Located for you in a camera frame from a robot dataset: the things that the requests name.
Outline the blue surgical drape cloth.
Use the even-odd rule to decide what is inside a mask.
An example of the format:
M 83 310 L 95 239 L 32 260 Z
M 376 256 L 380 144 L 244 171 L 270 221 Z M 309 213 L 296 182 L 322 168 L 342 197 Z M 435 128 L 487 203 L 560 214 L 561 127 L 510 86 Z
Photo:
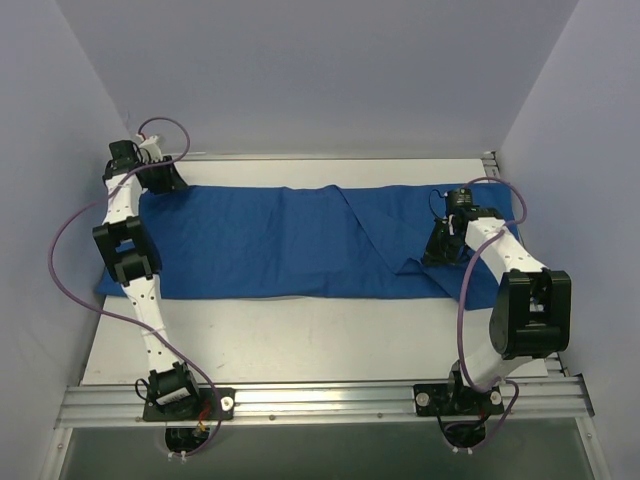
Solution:
M 466 267 L 422 264 L 434 192 L 193 186 L 146 193 L 139 212 L 161 257 L 166 299 L 457 300 Z M 497 290 L 478 263 L 467 308 L 491 307 Z

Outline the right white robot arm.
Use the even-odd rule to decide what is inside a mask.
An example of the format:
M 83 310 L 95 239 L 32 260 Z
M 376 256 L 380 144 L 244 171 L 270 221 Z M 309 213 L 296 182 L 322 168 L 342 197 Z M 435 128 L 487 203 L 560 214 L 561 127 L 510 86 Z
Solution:
M 534 258 L 494 208 L 477 205 L 469 186 L 443 195 L 445 214 L 434 220 L 422 263 L 426 267 L 466 266 L 456 320 L 460 378 L 444 388 L 455 412 L 469 411 L 485 393 L 519 367 L 569 346 L 572 280 Z M 475 266 L 483 263 L 498 286 L 489 320 L 489 342 L 468 355 L 464 311 Z

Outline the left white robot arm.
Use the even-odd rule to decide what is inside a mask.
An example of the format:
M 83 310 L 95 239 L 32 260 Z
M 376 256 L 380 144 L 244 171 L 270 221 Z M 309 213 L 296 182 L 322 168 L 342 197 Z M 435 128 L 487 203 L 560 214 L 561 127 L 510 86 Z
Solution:
M 149 376 L 143 381 L 146 402 L 179 419 L 194 417 L 202 395 L 186 363 L 165 342 L 166 326 L 160 309 L 162 262 L 138 212 L 141 194 L 164 194 L 187 187 L 161 151 L 158 135 L 109 145 L 112 159 L 103 181 L 108 193 L 106 215 L 92 231 L 110 278 L 129 299 L 135 319 L 142 324 Z

